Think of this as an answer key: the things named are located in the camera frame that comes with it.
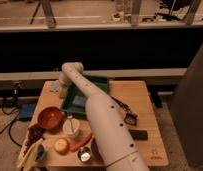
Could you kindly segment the grey robot base column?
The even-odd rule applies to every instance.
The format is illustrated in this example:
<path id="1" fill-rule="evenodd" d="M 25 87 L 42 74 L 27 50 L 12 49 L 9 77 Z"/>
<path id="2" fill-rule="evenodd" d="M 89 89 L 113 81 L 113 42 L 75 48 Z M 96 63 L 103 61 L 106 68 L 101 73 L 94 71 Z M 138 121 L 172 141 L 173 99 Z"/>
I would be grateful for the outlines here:
<path id="1" fill-rule="evenodd" d="M 189 165 L 203 165 L 203 45 L 176 88 L 169 110 Z"/>

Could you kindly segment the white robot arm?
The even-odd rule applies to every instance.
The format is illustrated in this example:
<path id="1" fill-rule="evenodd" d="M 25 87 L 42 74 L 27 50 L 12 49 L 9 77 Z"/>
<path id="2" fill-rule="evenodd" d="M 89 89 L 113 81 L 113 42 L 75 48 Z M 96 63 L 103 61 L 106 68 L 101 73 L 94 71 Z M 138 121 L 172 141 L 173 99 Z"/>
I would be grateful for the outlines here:
<path id="1" fill-rule="evenodd" d="M 86 79 L 81 62 L 62 65 L 61 86 L 74 83 L 87 98 L 85 112 L 107 171 L 150 171 L 124 123 L 116 102 Z"/>

